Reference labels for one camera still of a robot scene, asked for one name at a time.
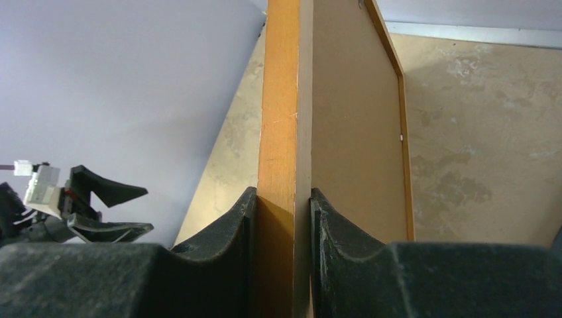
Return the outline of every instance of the brown hardboard panel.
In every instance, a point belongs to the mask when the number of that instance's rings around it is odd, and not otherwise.
[[[268,3],[253,317],[308,312],[312,5],[313,0]]]
[[[315,3],[312,186],[377,239],[408,240],[403,92],[373,24],[358,1]]]
[[[390,38],[390,34],[386,25],[384,24],[384,20],[382,19],[382,15],[380,14],[380,9],[376,4],[376,1],[367,0],[364,1],[362,4],[365,4],[365,7],[371,17],[372,23],[374,28],[378,33],[378,38],[380,39],[388,58],[390,59],[390,63],[398,76],[398,89],[400,95],[400,123],[402,128],[402,158],[404,161],[404,185],[405,185],[405,198],[406,198],[406,222],[408,227],[408,240],[415,240],[415,230],[414,230],[414,209],[413,209],[413,202],[412,202],[412,174],[410,170],[410,136],[408,134],[408,112],[406,111],[406,84],[404,80],[404,69],[400,63],[398,58],[398,54],[396,53],[396,49],[394,44],[392,43],[392,39]]]

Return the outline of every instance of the lavender wall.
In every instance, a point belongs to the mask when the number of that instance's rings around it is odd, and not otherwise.
[[[265,16],[248,0],[0,2],[0,163],[84,164],[149,194],[104,221],[174,242]],[[22,195],[26,178],[2,173]]]

